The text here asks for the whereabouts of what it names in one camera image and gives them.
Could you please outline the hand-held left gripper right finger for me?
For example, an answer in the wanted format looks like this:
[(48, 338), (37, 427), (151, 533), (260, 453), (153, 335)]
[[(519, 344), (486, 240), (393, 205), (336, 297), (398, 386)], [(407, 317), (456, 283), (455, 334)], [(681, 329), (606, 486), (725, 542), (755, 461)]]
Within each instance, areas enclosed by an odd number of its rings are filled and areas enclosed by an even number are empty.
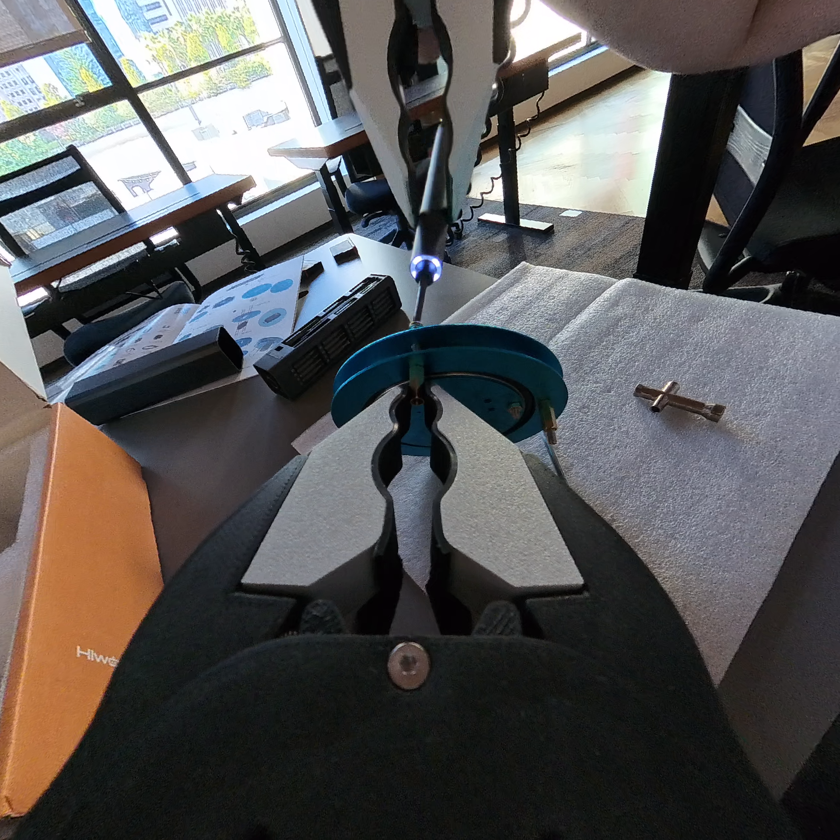
[(581, 573), (520, 449), (440, 386), (429, 402), (433, 504), (426, 590), (443, 634), (468, 634), (486, 606), (573, 595)]

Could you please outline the metal cross wrench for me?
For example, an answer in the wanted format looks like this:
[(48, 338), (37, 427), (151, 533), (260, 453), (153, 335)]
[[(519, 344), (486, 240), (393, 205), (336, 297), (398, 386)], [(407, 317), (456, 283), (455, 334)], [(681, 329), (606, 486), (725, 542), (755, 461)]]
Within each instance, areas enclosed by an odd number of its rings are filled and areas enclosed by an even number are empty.
[(667, 407), (673, 407), (717, 423), (726, 411), (726, 406), (722, 404), (702, 402), (680, 395), (679, 384), (676, 381), (669, 381), (662, 388), (639, 384), (636, 385), (634, 394), (650, 402), (649, 409), (653, 413), (662, 413)]

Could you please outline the grey electric screwdriver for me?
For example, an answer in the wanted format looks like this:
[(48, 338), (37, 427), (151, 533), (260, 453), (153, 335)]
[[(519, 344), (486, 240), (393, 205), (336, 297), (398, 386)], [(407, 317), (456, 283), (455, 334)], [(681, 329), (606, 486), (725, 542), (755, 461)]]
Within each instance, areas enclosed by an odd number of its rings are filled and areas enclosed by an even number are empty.
[(411, 329), (422, 325), (426, 291), (440, 277), (445, 261), (445, 247), (450, 210), (448, 156), (452, 144), (452, 122), (446, 106), (438, 123), (434, 146), (427, 169), (423, 201), (417, 219), (413, 256), (409, 266), (418, 290)]

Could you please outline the white instruction booklet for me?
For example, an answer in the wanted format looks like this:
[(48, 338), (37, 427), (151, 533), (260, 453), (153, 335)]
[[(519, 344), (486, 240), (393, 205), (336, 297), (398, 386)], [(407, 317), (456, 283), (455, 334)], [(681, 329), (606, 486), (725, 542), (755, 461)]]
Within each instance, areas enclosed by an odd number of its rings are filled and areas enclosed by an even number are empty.
[(180, 340), (185, 325), (201, 309), (198, 304), (182, 304), (147, 318), (100, 348), (58, 381), (49, 400), (52, 403), (64, 402), (72, 386), (79, 380), (169, 347)]

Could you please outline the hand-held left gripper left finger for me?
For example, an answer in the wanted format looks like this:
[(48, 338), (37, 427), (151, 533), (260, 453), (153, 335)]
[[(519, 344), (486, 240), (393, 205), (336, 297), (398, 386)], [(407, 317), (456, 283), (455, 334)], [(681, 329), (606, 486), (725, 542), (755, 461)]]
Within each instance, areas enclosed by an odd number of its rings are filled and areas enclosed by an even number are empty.
[(246, 571), (245, 592), (333, 602), (361, 634), (387, 634), (403, 582), (388, 487), (403, 466), (403, 389), (318, 444)]

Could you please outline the black desk leg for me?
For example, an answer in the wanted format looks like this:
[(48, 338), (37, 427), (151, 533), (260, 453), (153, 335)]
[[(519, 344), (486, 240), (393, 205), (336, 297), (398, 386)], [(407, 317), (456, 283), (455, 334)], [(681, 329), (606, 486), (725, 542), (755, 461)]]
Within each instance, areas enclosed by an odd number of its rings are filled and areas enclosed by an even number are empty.
[(746, 68), (670, 78), (635, 277), (687, 289)]

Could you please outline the blue metal wheel assembly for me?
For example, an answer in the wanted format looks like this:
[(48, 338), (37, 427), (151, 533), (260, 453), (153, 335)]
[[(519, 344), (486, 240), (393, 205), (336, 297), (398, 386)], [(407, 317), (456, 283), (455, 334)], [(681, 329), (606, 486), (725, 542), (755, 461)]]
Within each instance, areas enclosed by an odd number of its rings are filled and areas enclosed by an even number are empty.
[(345, 361), (333, 384), (336, 427), (406, 385), (413, 364), (425, 384), (439, 385), (514, 443), (538, 434), (568, 402), (561, 364), (541, 342), (487, 325), (440, 324), (394, 333)]

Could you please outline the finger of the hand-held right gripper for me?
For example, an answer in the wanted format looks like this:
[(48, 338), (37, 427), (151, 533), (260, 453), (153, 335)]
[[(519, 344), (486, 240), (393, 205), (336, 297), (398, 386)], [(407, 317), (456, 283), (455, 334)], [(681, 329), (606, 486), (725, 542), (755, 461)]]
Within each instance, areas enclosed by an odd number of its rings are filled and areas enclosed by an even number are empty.
[(404, 2), (394, 1), (339, 1), (339, 10), (350, 98), (395, 200), (415, 227), (417, 198), (405, 151), (408, 121), (394, 51), (411, 16)]
[(494, 3), (438, 1), (437, 13), (447, 30), (448, 63), (446, 111), (451, 122), (448, 156), (451, 181), (449, 218), (454, 222), (469, 192), (480, 135), (498, 63), (494, 58)]

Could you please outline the white foam sheet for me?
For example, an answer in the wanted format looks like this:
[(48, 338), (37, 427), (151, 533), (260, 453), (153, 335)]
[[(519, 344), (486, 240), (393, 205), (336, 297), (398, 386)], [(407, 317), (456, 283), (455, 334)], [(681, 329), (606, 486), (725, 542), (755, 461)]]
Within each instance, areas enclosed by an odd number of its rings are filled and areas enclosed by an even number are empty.
[[(565, 478), (657, 576), (720, 683), (817, 504), (838, 516), (838, 318), (523, 262), (447, 322), (557, 356)], [(721, 420), (634, 394), (671, 381)]]

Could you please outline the black rectangular sleeve case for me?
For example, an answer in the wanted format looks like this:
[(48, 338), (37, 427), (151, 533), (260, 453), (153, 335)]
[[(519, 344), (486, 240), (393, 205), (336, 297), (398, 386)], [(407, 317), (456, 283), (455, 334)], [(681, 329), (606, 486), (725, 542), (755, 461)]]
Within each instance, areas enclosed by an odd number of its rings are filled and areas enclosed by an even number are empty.
[(219, 327), (77, 381), (65, 404), (95, 425), (239, 373), (244, 352)]

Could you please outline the black office chair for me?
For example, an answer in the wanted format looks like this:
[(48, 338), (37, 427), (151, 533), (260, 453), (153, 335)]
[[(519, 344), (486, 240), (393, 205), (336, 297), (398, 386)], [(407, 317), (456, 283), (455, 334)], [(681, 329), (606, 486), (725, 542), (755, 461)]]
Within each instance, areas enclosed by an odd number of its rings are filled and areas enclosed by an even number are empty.
[(803, 110), (800, 50), (748, 70), (706, 223), (702, 290), (838, 314), (839, 139), (804, 145), (839, 88), (839, 52)]
[(162, 310), (194, 302), (193, 293), (184, 281), (172, 283), (157, 296), (145, 297), (131, 309), (79, 327), (64, 342), (65, 359), (69, 364), (78, 366), (100, 348)]

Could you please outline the black screwdriver bit holder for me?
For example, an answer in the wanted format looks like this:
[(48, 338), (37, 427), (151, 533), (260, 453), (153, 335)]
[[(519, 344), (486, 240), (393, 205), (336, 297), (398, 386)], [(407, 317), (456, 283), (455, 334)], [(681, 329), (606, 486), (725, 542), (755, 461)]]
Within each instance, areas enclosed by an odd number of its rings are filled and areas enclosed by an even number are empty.
[(274, 393), (297, 399), (401, 307), (394, 279), (370, 275), (258, 359), (255, 369)]

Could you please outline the instruction sheet with blue circles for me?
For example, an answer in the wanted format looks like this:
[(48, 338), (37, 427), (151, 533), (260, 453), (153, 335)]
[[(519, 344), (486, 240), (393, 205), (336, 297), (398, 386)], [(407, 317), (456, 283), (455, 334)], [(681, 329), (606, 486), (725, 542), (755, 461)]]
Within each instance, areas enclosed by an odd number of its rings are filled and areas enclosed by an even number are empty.
[(294, 329), (303, 258), (289, 259), (230, 284), (196, 308), (176, 342), (223, 327), (242, 349), (244, 367)]

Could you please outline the orange cardboard box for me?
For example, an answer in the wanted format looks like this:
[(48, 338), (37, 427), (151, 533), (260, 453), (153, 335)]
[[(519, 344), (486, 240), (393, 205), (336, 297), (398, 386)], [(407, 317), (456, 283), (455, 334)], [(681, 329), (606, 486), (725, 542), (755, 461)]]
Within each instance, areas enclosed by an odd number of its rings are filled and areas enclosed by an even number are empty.
[(25, 814), (79, 743), (162, 588), (139, 464), (49, 404), (1, 268), (1, 816)]

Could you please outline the black saddle stool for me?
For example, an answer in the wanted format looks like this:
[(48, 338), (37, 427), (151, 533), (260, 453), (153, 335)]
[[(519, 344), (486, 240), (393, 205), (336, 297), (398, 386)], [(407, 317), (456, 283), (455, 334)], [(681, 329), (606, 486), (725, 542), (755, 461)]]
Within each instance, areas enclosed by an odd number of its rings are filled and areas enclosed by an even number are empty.
[(347, 185), (343, 197), (348, 209), (360, 217), (363, 228), (378, 217), (394, 216), (396, 227), (380, 238), (381, 243), (397, 248), (413, 246), (413, 230), (386, 180), (351, 183)]

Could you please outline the person's right forearm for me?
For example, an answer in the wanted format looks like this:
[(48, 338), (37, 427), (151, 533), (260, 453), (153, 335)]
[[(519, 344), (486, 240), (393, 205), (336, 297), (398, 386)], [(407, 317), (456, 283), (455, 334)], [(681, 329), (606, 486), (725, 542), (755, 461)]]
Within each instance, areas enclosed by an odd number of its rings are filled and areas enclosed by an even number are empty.
[(839, 30), (838, 1), (548, 1), (639, 66), (677, 74), (762, 65)]

